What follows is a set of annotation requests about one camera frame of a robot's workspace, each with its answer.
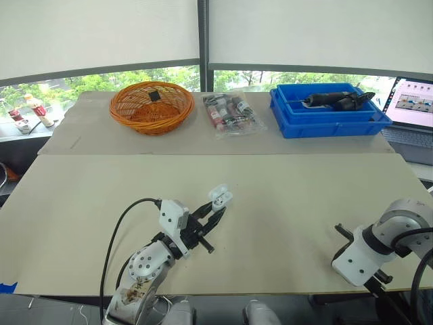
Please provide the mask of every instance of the window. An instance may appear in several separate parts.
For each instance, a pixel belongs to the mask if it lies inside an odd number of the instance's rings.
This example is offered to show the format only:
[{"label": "window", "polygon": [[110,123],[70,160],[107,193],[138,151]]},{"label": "window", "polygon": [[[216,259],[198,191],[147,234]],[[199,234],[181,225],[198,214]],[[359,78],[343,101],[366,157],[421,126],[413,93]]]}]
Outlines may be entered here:
[{"label": "window", "polygon": [[[189,91],[200,91],[200,71],[198,66],[177,66],[149,70],[90,74],[81,77],[68,77],[22,83],[0,87],[0,98],[17,108],[24,118],[37,118],[31,109],[26,107],[25,93],[44,102],[47,111],[54,117],[63,116],[83,91],[119,91],[134,83],[142,81],[164,81],[176,83]],[[9,114],[0,106],[0,123],[12,123]]]},{"label": "window", "polygon": [[217,70],[214,72],[214,91],[269,91],[284,83],[351,83],[363,91],[375,92],[375,103],[381,108],[394,81],[394,77],[359,74]]}]

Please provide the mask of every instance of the plastic bag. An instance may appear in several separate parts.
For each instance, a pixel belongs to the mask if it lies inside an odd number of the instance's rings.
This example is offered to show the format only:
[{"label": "plastic bag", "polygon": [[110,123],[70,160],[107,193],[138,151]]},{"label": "plastic bag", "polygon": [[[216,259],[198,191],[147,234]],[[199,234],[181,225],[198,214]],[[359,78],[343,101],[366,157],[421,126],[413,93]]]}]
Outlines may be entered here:
[{"label": "plastic bag", "polygon": [[202,96],[204,107],[221,139],[230,135],[245,135],[264,131],[266,125],[259,119],[242,92],[211,93]]}]

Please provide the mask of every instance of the black square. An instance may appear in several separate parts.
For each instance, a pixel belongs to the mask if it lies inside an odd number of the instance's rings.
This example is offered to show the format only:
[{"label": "black square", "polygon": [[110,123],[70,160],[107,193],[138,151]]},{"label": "black square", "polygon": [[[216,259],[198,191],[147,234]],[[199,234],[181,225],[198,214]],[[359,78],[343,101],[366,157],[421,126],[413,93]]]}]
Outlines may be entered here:
[{"label": "black square", "polygon": [[150,97],[150,100],[153,102],[156,102],[157,100],[161,99],[161,96],[160,96],[160,93],[158,93],[158,90],[155,90],[155,91],[149,93],[149,97]]}]

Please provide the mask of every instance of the window sill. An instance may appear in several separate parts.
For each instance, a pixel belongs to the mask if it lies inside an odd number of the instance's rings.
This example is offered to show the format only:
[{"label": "window sill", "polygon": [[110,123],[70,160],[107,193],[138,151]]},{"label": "window sill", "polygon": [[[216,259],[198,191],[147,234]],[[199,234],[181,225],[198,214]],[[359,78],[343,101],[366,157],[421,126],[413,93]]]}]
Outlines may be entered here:
[{"label": "window sill", "polygon": [[[32,139],[35,137],[51,137],[53,130],[61,123],[62,118],[57,120],[52,127],[45,127],[44,124],[40,123],[35,127],[31,134],[22,134],[20,130],[16,128],[14,123],[3,123],[0,124],[0,142],[8,142],[21,139]],[[30,126],[34,127],[39,119],[29,120]]]}]

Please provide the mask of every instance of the floor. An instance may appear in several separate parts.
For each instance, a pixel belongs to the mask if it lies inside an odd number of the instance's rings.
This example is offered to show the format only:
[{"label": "floor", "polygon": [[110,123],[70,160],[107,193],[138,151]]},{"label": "floor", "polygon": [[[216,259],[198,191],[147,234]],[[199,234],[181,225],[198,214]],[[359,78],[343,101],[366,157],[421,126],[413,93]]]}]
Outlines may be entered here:
[{"label": "floor", "polygon": [[[278,315],[283,325],[304,324],[335,324],[337,317],[344,316],[365,321],[377,320],[374,300],[364,298],[344,303],[312,306],[308,296],[213,296],[188,297],[187,300],[197,310],[197,325],[240,325],[242,324],[242,309],[250,299],[265,302]],[[35,299],[32,307],[28,304],[31,298],[19,295],[0,295],[1,325],[96,325],[99,322],[97,307],[77,305],[47,299]],[[158,310],[164,312],[166,305],[161,301]],[[162,316],[155,318],[156,325]]]}]

